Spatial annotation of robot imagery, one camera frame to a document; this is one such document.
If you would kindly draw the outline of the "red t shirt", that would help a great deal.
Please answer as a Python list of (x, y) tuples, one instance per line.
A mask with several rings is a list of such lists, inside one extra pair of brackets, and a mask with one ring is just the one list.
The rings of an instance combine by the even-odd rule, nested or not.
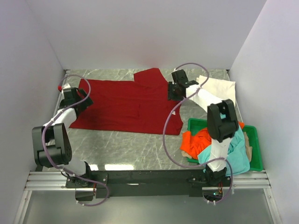
[(93, 104), (71, 124), (76, 129), (162, 134), (177, 104), (168, 100), (168, 82), (158, 68), (137, 72), (132, 81), (81, 80), (79, 88), (91, 90)]

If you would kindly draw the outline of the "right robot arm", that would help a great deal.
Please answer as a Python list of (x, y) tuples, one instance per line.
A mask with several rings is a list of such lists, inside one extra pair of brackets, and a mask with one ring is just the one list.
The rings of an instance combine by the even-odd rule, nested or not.
[(163, 147), (169, 157), (165, 134), (168, 122), (173, 112), (187, 99), (194, 99), (207, 112), (207, 130), (212, 139), (209, 160), (200, 166), (206, 166), (205, 181), (210, 186), (216, 186), (226, 175), (226, 157), (228, 148), (235, 132), (239, 129), (235, 106), (232, 100), (223, 100), (204, 90), (196, 81), (189, 81), (184, 70), (172, 72), (173, 82), (168, 83), (168, 99), (179, 103), (169, 113), (163, 128)]

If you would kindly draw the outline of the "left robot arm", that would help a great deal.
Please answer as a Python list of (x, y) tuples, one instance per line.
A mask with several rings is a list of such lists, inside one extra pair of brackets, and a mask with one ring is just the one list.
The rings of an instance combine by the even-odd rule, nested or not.
[(50, 121), (51, 125), (45, 130), (44, 140), (42, 133), (47, 123), (32, 129), (34, 160), (39, 167), (53, 167), (44, 151), (43, 147), (46, 146), (48, 154), (61, 170), (61, 174), (72, 184), (87, 188), (93, 185), (90, 166), (87, 162), (72, 156), (67, 130), (79, 115), (93, 104), (93, 101), (83, 89), (77, 87), (63, 87), (61, 92), (63, 99)]

